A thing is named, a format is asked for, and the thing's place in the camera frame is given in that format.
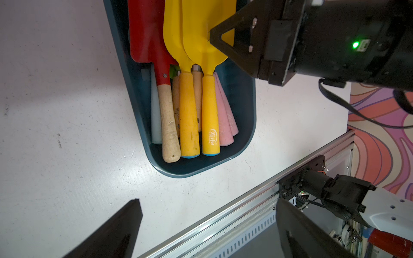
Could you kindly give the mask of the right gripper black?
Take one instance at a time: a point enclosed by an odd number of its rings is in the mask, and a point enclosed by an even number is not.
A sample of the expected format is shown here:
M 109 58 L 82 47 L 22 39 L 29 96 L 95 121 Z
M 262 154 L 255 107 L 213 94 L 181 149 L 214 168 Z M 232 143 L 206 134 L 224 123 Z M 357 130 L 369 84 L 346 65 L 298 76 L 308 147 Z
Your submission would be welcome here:
M 412 1 L 242 1 L 210 43 L 253 78 L 412 90 Z

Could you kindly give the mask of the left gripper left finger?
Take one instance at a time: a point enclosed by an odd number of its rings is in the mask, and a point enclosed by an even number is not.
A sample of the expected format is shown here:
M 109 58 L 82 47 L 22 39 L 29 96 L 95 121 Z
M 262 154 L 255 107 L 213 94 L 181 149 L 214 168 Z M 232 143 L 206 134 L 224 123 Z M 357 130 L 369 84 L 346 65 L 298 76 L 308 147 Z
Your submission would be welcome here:
M 130 258 L 143 213 L 139 199 L 130 200 L 66 258 Z

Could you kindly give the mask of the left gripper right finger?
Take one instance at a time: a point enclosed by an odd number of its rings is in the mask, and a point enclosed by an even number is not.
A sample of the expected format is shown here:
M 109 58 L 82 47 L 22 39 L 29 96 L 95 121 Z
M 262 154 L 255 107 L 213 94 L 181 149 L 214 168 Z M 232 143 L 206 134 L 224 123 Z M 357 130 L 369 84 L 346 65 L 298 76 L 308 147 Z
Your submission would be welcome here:
M 276 223 L 286 258 L 354 257 L 286 200 L 277 201 Z

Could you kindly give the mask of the yellow shovel blue-tipped handle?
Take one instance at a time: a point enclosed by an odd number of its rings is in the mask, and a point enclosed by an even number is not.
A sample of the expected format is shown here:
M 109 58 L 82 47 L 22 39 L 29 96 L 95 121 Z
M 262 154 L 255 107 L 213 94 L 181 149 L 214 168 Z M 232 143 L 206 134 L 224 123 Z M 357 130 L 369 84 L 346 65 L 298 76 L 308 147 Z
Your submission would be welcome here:
M 214 72 L 228 57 L 210 43 L 210 30 L 235 14 L 236 1 L 182 1 L 183 43 L 189 58 L 203 71 L 202 153 L 220 153 Z

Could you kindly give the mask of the light green round shovel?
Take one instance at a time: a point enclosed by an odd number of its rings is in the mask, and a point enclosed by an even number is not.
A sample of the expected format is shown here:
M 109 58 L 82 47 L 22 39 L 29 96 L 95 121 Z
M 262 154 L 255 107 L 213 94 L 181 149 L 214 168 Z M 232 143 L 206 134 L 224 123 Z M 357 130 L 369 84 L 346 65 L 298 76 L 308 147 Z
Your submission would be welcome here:
M 196 112 L 197 112 L 197 124 L 199 132 L 202 131 L 202 79 L 203 73 L 201 67 L 197 64 L 194 64 L 191 70 L 193 75 L 193 84 L 194 84 L 194 93 L 195 93 L 195 102 L 196 102 Z

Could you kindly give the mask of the green trowel wooden handle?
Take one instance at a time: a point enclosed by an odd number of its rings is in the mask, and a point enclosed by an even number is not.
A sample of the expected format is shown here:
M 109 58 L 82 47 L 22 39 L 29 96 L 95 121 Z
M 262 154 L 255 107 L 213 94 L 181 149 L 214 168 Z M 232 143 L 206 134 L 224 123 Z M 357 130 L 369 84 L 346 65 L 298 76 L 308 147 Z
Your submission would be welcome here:
M 176 130 L 177 130 L 177 135 L 180 136 L 180 129 L 179 129 L 180 69 L 179 69 L 179 66 L 170 65 L 170 78 L 172 79 L 172 99 L 173 99 L 173 109 L 174 109 Z

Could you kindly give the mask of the purple trowel pink handle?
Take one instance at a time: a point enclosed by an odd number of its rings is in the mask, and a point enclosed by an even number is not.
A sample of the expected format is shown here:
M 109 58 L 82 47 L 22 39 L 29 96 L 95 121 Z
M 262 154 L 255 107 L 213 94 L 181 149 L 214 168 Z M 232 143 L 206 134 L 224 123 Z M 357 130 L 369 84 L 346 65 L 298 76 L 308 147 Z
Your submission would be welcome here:
M 220 146 L 225 147 L 229 146 L 234 142 L 230 123 L 228 120 L 227 110 L 224 105 L 222 94 L 219 89 L 217 75 L 214 74 L 215 79 L 215 89 L 216 89 L 216 98 L 217 98 L 217 107 L 218 107 L 218 122 L 219 122 L 219 140 Z
M 238 126 L 236 124 L 231 106 L 229 104 L 229 101 L 228 101 L 227 96 L 225 94 L 225 91 L 222 87 L 222 84 L 220 82 L 220 79 L 219 79 L 219 76 L 218 76 L 217 72 L 214 72 L 214 77 L 215 77 L 215 79 L 217 79 L 217 82 L 218 82 L 218 87 L 219 87 L 219 90 L 220 90 L 220 93 L 221 93 L 221 96 L 222 96 L 222 99 L 223 99 L 225 110 L 227 112 L 227 116 L 228 116 L 228 120 L 229 120 L 229 124 L 230 124 L 230 129 L 231 129 L 231 132 L 232 132 L 232 136 L 236 136 L 239 133 Z

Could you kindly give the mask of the red square shovel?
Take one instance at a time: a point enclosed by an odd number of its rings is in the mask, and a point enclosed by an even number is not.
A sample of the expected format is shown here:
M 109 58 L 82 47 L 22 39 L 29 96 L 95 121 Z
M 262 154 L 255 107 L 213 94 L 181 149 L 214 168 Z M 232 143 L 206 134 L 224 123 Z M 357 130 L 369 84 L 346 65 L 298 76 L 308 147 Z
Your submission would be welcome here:
M 154 65 L 160 104 L 162 157 L 166 163 L 173 163 L 181 157 L 170 78 L 170 65 L 177 62 L 163 39 L 164 13 L 165 1 L 128 1 L 131 57 L 137 63 Z

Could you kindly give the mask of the light blue shovel white handle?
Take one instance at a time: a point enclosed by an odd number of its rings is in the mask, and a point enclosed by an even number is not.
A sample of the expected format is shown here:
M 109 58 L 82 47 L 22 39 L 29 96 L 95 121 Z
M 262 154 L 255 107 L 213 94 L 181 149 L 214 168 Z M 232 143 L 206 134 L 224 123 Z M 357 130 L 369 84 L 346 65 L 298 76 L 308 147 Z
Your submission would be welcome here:
M 161 114 L 154 65 L 151 65 L 151 132 L 152 143 L 162 144 Z

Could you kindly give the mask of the yellow square shovel yellow handle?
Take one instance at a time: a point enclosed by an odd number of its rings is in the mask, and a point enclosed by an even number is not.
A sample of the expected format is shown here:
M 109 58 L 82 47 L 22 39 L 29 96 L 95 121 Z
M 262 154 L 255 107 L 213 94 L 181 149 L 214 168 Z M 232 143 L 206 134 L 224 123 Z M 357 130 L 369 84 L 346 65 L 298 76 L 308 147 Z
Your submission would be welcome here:
M 195 64 L 183 45 L 182 1 L 165 2 L 163 38 L 170 55 L 180 68 L 180 146 L 181 156 L 193 159 L 200 155 L 196 98 L 191 68 Z

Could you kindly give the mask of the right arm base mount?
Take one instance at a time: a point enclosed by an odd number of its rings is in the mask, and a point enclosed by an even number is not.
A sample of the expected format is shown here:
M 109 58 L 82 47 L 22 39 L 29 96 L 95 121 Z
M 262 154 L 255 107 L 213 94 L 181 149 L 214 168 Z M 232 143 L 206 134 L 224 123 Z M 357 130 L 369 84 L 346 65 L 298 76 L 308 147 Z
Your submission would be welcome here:
M 325 156 L 319 155 L 282 178 L 278 182 L 279 190 L 277 193 L 279 194 L 279 198 L 290 201 L 291 204 L 301 211 L 307 208 L 309 205 L 307 200 L 309 200 L 310 194 L 301 189 L 304 174 L 308 170 L 325 173 L 324 165 Z

